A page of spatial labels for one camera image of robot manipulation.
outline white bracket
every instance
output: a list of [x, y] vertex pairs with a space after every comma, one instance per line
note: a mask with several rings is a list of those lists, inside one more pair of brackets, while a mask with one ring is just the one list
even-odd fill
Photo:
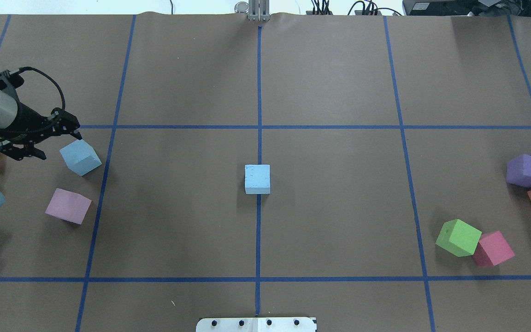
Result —
[[270, 0], [249, 0], [247, 18], [249, 21], [269, 21]]
[[317, 319], [310, 317], [271, 317], [201, 319], [196, 332], [317, 332]]

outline white label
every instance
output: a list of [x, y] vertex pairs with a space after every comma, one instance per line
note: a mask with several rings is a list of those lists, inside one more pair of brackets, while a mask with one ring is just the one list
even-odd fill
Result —
[[413, 6], [414, 11], [424, 11], [427, 9], [427, 7], [430, 6], [429, 2], [417, 2], [415, 6]]

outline lavender block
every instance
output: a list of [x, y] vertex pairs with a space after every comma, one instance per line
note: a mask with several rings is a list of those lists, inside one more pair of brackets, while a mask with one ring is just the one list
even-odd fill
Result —
[[89, 198], [57, 188], [48, 204], [46, 214], [71, 223], [82, 224], [90, 204]]
[[523, 154], [507, 164], [507, 183], [531, 188], [531, 155]]

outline white background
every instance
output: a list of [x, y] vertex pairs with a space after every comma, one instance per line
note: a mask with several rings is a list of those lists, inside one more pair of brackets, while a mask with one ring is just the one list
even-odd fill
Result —
[[[175, 13], [232, 13], [239, 0], [172, 0]], [[403, 13], [402, 0], [374, 0], [379, 7]], [[346, 15], [354, 0], [330, 0], [334, 15]], [[270, 0], [270, 13], [301, 13], [312, 9], [310, 0]], [[0, 13], [134, 14], [146, 11], [170, 13], [169, 0], [0, 0]]]

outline white metal plate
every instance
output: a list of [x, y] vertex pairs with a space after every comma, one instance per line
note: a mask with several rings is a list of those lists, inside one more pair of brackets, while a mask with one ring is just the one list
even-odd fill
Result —
[[196, 332], [316, 332], [317, 319], [309, 317], [270, 317], [201, 319]]

